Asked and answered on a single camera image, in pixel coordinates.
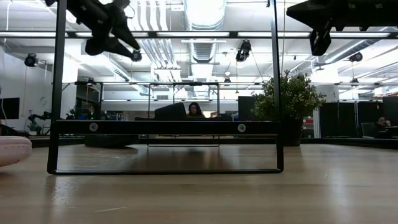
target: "ceiling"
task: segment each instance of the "ceiling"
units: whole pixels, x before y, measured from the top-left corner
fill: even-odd
[[[227,0],[223,26],[221,30],[227,31],[270,31],[270,12],[266,7],[266,1],[260,0]],[[302,2],[302,0],[277,1],[278,29],[282,31],[310,32],[311,28],[297,22],[285,15],[285,8]],[[166,0],[167,5],[167,26],[169,30],[186,30],[185,15],[182,0]],[[52,7],[45,7],[41,0],[0,0],[0,30],[13,31],[54,31],[56,19],[56,4]],[[67,22],[67,30],[89,31],[85,26]],[[370,31],[377,31],[379,28],[372,27]],[[357,27],[345,28],[344,32],[358,31]],[[192,58],[188,44],[182,40],[171,39],[174,57],[181,68],[182,79],[192,75]],[[272,46],[270,39],[252,39],[252,53],[245,61],[243,67],[237,67],[234,60],[236,49],[242,40],[240,39],[218,39],[225,40],[225,43],[218,44],[216,48],[214,64],[210,80],[222,82],[226,77],[225,72],[230,72],[232,82],[261,82],[272,76]],[[336,51],[342,51],[360,40],[332,40],[326,55]],[[82,55],[81,45],[83,39],[67,39],[65,42],[65,53],[80,63],[79,76],[93,77],[97,81],[112,82],[115,80],[114,73],[104,66],[98,58]],[[7,39],[5,50],[9,54],[24,58],[27,53],[36,52],[41,60],[52,64],[54,58],[55,40],[53,39]],[[324,70],[317,70],[314,62],[322,61],[322,57],[311,56],[309,40],[307,39],[279,39],[279,53],[281,70],[292,70],[293,72],[306,72],[317,74],[317,82],[349,82],[353,77],[359,77],[360,82],[383,82],[391,81],[391,78],[398,78],[397,62],[398,41],[382,40],[376,44],[361,50],[363,60],[351,63],[340,60],[331,65],[324,66]],[[143,52],[143,59],[140,62],[131,62],[129,58],[118,55],[110,55],[112,62],[126,71],[129,77],[147,82],[151,81],[152,62]],[[380,68],[390,65],[388,70],[376,73]],[[362,90],[372,90],[373,86],[366,86]]]

